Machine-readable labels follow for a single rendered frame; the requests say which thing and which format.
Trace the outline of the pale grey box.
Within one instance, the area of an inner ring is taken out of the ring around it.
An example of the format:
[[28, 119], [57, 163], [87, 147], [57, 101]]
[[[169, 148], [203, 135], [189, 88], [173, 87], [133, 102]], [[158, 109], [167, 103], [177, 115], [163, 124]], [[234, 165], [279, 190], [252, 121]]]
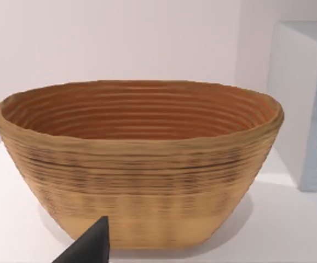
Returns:
[[298, 189], [317, 192], [317, 21], [275, 26], [267, 91], [285, 112], [275, 148]]

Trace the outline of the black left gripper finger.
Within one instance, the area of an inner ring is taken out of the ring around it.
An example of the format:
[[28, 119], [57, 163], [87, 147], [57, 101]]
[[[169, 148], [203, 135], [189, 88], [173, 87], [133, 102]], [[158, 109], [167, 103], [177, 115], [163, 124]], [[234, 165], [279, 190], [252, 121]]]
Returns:
[[109, 263], [108, 216], [102, 216], [51, 263]]

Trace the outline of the brown woven basket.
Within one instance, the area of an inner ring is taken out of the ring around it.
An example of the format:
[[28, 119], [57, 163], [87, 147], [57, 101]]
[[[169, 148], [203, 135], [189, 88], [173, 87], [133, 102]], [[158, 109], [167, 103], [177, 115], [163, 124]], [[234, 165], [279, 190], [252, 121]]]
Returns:
[[273, 97], [230, 85], [99, 80], [8, 96], [0, 136], [71, 238], [107, 216], [116, 248], [184, 248], [234, 212], [284, 117]]

